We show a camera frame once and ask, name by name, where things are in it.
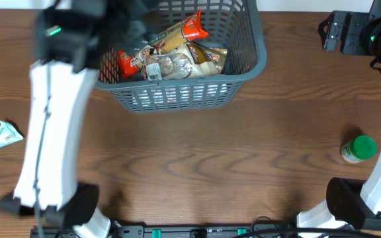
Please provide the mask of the green lid jar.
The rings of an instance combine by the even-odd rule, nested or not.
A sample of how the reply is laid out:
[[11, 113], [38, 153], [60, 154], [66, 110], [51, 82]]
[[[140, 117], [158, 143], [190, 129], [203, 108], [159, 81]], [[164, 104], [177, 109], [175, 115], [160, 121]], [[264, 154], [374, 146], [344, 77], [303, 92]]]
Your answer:
[[378, 147], [370, 136], [358, 136], [341, 146], [341, 156], [348, 163], [360, 163], [376, 155]]

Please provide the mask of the dried mushroom clear bag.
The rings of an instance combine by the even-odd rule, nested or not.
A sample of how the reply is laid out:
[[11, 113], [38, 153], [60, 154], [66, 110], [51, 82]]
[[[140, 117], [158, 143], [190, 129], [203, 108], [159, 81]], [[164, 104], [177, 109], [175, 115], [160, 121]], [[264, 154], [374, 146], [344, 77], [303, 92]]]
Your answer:
[[142, 79], [166, 81], [219, 75], [207, 53], [194, 43], [180, 45], [168, 54], [150, 55], [141, 70]]

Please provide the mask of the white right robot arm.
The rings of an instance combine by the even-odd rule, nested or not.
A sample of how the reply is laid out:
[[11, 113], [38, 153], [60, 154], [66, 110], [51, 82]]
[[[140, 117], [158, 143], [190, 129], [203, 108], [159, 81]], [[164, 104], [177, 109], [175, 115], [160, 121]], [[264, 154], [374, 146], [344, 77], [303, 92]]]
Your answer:
[[[381, 74], [381, 0], [367, 13], [333, 11], [319, 24], [323, 49], [336, 45], [347, 55], [371, 56], [370, 67]], [[381, 231], [381, 152], [367, 180], [335, 177], [326, 199], [296, 217], [299, 237], [354, 237], [361, 229]]]

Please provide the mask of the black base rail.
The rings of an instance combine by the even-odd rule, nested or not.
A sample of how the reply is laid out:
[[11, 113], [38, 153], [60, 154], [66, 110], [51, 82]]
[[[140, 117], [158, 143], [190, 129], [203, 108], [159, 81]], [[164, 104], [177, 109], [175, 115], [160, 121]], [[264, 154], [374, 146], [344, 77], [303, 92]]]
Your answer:
[[108, 237], [114, 238], [222, 238], [236, 237], [245, 233], [263, 229], [292, 228], [293, 223], [258, 217], [252, 223], [227, 224], [206, 223], [200, 225], [146, 225], [145, 223], [114, 223]]

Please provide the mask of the red and gold pasta packet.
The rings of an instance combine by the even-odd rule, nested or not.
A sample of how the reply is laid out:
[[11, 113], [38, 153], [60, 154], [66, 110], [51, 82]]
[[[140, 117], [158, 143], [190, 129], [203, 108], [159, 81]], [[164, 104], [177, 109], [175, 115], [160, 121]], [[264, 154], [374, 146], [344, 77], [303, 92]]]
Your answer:
[[150, 55], [166, 54], [184, 43], [208, 37], [209, 33], [203, 29], [201, 24], [201, 14], [202, 11], [198, 10], [195, 14], [161, 31], [131, 56], [126, 51], [120, 50], [118, 52], [119, 67], [123, 78], [129, 78], [138, 73], [142, 69], [145, 59]]

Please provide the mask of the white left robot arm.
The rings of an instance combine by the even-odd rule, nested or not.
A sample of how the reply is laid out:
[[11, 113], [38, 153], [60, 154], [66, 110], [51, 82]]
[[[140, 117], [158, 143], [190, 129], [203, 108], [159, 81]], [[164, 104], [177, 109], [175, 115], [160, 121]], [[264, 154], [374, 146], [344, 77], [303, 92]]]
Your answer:
[[103, 54], [113, 47], [133, 50], [149, 38], [143, 18], [157, 1], [55, 1], [33, 26], [31, 107], [26, 151], [15, 189], [0, 199], [0, 210], [35, 216], [70, 229], [76, 237], [115, 237], [116, 224], [97, 203], [99, 187], [76, 176], [81, 127]]

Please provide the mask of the grey plastic lattice basket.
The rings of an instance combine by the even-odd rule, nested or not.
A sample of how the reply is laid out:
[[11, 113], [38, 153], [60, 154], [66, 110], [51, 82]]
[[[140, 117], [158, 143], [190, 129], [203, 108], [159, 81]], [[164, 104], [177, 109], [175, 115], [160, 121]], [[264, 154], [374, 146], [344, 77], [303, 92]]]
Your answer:
[[267, 63], [257, 4], [254, 0], [160, 1], [148, 26], [160, 32], [197, 11], [202, 12], [201, 23], [209, 33], [198, 45], [228, 51], [220, 75], [150, 82], [136, 74], [123, 79], [118, 52], [111, 50], [103, 57], [96, 87], [109, 91], [133, 112], [207, 108], [231, 101]]

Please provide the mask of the gold foil herb snack bag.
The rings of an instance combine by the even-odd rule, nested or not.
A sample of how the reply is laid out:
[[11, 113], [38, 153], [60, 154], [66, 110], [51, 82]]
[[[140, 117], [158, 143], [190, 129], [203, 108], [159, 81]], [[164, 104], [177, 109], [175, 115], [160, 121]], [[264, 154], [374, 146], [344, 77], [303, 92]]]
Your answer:
[[202, 48], [207, 53], [208, 57], [214, 63], [214, 65], [216, 66], [219, 73], [222, 73], [224, 65], [226, 63], [228, 49], [227, 48], [206, 47], [206, 46], [202, 46], [200, 44], [197, 44], [197, 46]]

